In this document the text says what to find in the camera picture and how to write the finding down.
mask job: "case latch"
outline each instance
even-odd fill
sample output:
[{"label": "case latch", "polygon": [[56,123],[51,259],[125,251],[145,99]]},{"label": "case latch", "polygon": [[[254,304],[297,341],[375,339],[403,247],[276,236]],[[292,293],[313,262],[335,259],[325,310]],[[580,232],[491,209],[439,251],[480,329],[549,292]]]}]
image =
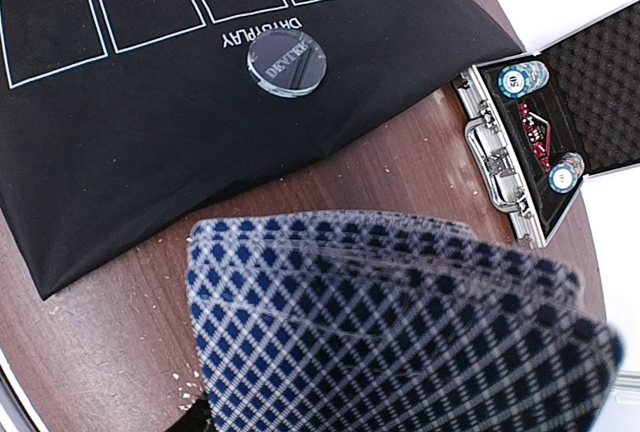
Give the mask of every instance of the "case latch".
[{"label": "case latch", "polygon": [[500,132],[500,126],[496,121],[495,116],[493,115],[493,111],[491,110],[491,106],[489,102],[486,100],[480,101],[480,117],[484,121],[484,125],[487,129],[489,129],[494,134]]},{"label": "case latch", "polygon": [[510,177],[516,173],[506,147],[491,152],[491,155],[485,159],[485,166],[489,174],[494,177]]},{"label": "case latch", "polygon": [[527,194],[521,188],[518,188],[516,194],[516,204],[518,205],[518,209],[520,215],[525,219],[531,218],[531,207],[529,207],[529,201],[527,200]]}]

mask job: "blue poker chip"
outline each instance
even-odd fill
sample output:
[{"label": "blue poker chip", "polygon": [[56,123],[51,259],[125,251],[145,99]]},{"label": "blue poker chip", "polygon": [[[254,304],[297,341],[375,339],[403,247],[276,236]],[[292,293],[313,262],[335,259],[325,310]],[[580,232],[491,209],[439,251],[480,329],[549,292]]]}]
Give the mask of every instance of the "blue poker chip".
[{"label": "blue poker chip", "polygon": [[549,81],[549,71],[539,60],[510,65],[500,71],[498,87],[505,97],[519,99],[541,89]]},{"label": "blue poker chip", "polygon": [[568,194],[575,188],[579,178],[580,175],[574,167],[560,163],[549,172],[549,186],[554,192]]},{"label": "blue poker chip", "polygon": [[519,99],[531,92],[534,85],[531,72],[520,65],[510,65],[500,72],[498,87],[510,99]]}]

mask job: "poker chip case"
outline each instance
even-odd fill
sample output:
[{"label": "poker chip case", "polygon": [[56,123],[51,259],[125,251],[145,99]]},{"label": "poker chip case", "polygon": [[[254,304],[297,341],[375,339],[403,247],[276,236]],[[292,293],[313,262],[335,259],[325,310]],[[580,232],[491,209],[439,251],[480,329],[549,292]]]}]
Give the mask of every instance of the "poker chip case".
[{"label": "poker chip case", "polygon": [[[501,71],[531,61],[547,67],[548,83],[507,97]],[[586,178],[640,163],[640,2],[538,53],[474,65],[454,87],[491,202],[509,214],[522,244],[544,247]],[[542,135],[535,143],[532,128]],[[567,153],[582,156],[584,173],[558,193],[549,171]]]}]

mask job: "poker chip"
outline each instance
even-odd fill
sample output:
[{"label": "poker chip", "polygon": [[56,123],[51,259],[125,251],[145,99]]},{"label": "poker chip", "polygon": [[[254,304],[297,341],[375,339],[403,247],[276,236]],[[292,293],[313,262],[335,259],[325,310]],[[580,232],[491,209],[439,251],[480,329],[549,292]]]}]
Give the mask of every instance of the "poker chip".
[{"label": "poker chip", "polygon": [[549,186],[554,192],[567,194],[575,188],[583,172],[584,160],[580,154],[568,152],[549,172]]},{"label": "poker chip", "polygon": [[549,70],[539,60],[510,65],[500,71],[498,87],[510,99],[519,99],[549,82]]},{"label": "poker chip", "polygon": [[327,71],[320,45],[299,30],[273,29],[249,46],[247,67],[253,80],[271,95],[295,99],[313,92]]}]

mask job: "fanned deck of cards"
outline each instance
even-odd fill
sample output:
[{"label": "fanned deck of cards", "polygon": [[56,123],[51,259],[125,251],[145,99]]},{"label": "fanned deck of cards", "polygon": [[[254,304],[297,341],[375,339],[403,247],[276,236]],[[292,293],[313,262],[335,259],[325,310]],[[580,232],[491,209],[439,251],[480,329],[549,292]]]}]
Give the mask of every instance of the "fanned deck of cards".
[{"label": "fanned deck of cards", "polygon": [[220,432],[586,431],[622,360],[573,271],[451,222],[204,221],[187,282]]}]

